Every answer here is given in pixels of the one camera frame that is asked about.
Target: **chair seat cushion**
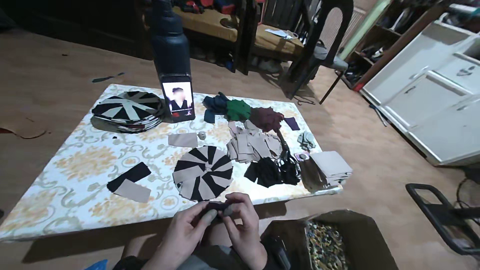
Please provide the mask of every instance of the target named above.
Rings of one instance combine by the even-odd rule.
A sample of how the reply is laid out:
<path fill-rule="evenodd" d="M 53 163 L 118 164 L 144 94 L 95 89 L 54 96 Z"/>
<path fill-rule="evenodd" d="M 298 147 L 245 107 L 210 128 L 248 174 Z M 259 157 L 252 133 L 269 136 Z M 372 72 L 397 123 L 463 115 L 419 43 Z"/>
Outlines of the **chair seat cushion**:
<path fill-rule="evenodd" d="M 255 46 L 282 53 L 300 55 L 303 44 L 298 38 L 286 40 L 277 35 L 266 32 L 266 29 L 272 29 L 274 31 L 279 30 L 273 26 L 259 25 L 255 37 Z"/>
<path fill-rule="evenodd" d="M 315 50 L 313 51 L 313 56 L 318 59 L 318 60 L 325 60 L 327 57 L 328 50 L 325 47 L 322 46 L 315 46 Z M 326 65 L 322 63 L 322 66 L 325 66 L 327 68 L 331 68 L 334 70 L 347 70 L 348 68 L 348 63 L 343 61 L 342 59 L 338 58 L 337 56 L 334 57 L 333 63 L 331 65 Z"/>
<path fill-rule="evenodd" d="M 220 24 L 220 20 L 223 18 L 234 19 L 238 23 L 236 16 L 222 14 L 211 9 L 205 9 L 202 14 L 183 12 L 179 7 L 173 7 L 173 11 L 180 16 L 183 28 L 231 42 L 237 41 L 237 30 L 226 28 Z"/>

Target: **phone screen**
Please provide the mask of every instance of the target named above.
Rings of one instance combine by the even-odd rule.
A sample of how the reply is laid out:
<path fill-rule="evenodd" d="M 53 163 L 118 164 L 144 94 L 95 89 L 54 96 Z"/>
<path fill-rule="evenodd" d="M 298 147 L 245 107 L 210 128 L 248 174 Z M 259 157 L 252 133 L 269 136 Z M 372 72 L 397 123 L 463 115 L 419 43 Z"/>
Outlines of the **phone screen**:
<path fill-rule="evenodd" d="M 182 122 L 195 119 L 191 82 L 162 83 L 165 102 L 172 120 Z"/>

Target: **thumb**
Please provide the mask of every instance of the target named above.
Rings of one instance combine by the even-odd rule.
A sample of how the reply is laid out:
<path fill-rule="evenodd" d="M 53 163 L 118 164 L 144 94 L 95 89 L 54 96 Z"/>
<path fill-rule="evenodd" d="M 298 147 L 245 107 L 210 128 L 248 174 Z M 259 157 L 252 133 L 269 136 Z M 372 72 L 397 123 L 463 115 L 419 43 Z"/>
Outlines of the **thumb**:
<path fill-rule="evenodd" d="M 205 229 L 212 223 L 216 217 L 216 210 L 212 209 L 202 216 L 197 226 L 193 229 L 193 234 L 197 237 L 201 237 L 205 232 Z"/>

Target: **table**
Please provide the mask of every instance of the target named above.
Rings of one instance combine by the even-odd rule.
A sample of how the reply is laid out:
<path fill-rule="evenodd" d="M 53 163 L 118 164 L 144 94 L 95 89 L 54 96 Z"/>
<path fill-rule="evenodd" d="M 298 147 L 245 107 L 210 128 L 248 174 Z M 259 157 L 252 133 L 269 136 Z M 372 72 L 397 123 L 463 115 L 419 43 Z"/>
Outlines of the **table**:
<path fill-rule="evenodd" d="M 162 97 L 161 89 L 109 85 L 95 102 L 124 91 L 144 91 Z M 177 160 L 191 148 L 168 145 L 168 134 L 205 131 L 207 139 L 199 146 L 212 145 L 227 151 L 231 139 L 227 120 L 216 116 L 216 123 L 203 120 L 202 104 L 207 94 L 194 93 L 196 118 L 182 123 L 161 123 L 143 133 L 121 134 L 96 129 L 92 126 L 91 110 L 66 139 L 42 173 L 35 179 L 15 208 L 0 226 L 0 241 L 25 240 L 53 235 L 117 226 L 142 221 L 173 217 L 177 211 L 195 204 L 179 195 L 174 187 L 172 173 Z M 252 107 L 272 107 L 285 117 L 295 117 L 300 131 L 292 131 L 286 123 L 281 129 L 291 152 L 301 152 L 298 135 L 310 131 L 300 112 L 291 102 L 242 99 Z M 322 151 L 318 146 L 312 152 Z M 144 162 L 152 174 L 137 184 L 152 190 L 148 203 L 138 203 L 111 193 L 107 182 L 129 168 Z M 270 188 L 257 185 L 243 177 L 248 164 L 233 161 L 232 185 L 215 200 L 225 201 L 225 194 L 243 192 L 250 195 L 253 204 L 285 201 L 294 198 L 335 194 L 337 186 L 310 193 L 299 182 L 296 186 L 278 184 Z"/>

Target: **white tablecloth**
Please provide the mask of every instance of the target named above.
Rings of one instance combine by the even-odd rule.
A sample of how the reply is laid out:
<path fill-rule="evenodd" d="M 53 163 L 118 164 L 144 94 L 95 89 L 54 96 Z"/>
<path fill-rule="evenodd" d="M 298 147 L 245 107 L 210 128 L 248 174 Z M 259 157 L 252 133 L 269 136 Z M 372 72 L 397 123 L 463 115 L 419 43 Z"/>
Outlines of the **white tablecloth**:
<path fill-rule="evenodd" d="M 110 85 L 95 105 L 124 91 L 144 91 L 163 96 L 161 89 Z M 30 239 L 168 218 L 194 205 L 195 202 L 179 195 L 172 180 L 177 160 L 191 148 L 169 146 L 167 138 L 171 133 L 203 130 L 207 139 L 199 140 L 199 146 L 212 145 L 227 151 L 226 143 L 231 139 L 227 120 L 222 116 L 216 116 L 215 124 L 203 120 L 205 107 L 202 101 L 206 96 L 194 94 L 194 121 L 161 123 L 152 130 L 138 134 L 98 130 L 90 123 L 92 113 L 89 111 L 0 226 L 0 240 Z M 292 154 L 302 152 L 297 137 L 310 129 L 293 103 L 229 98 L 242 99 L 252 107 L 272 107 L 285 117 L 295 117 L 301 130 L 292 131 L 282 122 L 281 132 Z M 318 143 L 312 150 L 316 151 L 321 151 Z M 137 182 L 152 190 L 148 203 L 120 197 L 106 188 L 108 181 L 139 162 L 144 162 L 152 171 L 151 175 Z M 236 191 L 249 194 L 254 204 L 262 204 L 334 194 L 342 189 L 338 186 L 312 194 L 303 187 L 302 182 L 296 186 L 279 184 L 266 188 L 243 177 L 248 164 L 232 163 L 232 185 L 216 200 L 224 201 L 225 194 Z"/>

